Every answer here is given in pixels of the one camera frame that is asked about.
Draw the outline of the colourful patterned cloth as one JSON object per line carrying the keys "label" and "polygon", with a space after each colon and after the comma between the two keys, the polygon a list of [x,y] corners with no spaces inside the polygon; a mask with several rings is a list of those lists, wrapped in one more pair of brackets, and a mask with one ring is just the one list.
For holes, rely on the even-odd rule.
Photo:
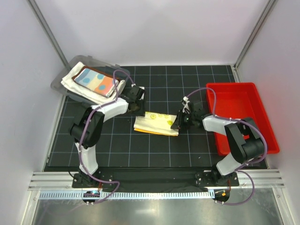
{"label": "colourful patterned cloth", "polygon": [[176,115],[145,112],[144,116],[136,116],[134,130],[156,135],[178,136],[179,130],[171,129],[175,119]]}

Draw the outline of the white towel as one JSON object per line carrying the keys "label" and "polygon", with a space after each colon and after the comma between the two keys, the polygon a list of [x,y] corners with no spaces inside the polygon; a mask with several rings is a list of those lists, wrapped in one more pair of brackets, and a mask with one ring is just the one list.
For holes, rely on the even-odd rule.
{"label": "white towel", "polygon": [[115,85],[119,93],[123,91],[126,81],[121,78],[88,67],[78,62],[60,82],[67,90],[72,91],[95,104],[103,104],[112,101],[115,96]]}

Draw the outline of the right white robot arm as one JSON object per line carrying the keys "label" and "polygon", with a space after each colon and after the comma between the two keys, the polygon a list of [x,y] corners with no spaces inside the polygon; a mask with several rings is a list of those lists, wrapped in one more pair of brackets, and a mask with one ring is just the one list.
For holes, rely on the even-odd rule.
{"label": "right white robot arm", "polygon": [[187,102],[177,113],[171,125],[173,130],[188,130],[191,127],[223,135],[227,138],[230,153],[214,164],[211,172],[204,177],[214,186],[224,186],[228,180],[246,164],[265,156],[267,143],[255,121],[224,118],[206,113],[200,106]]}

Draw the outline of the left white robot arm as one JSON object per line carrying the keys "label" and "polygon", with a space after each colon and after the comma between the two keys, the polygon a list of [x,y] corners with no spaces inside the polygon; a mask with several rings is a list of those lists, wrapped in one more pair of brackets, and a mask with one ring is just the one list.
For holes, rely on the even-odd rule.
{"label": "left white robot arm", "polygon": [[145,88],[133,84],[129,91],[111,102],[81,107],[70,127],[80,162],[79,172],[73,176],[72,187],[94,188],[99,184],[96,144],[101,137],[103,124],[122,114],[144,116],[144,95]]}

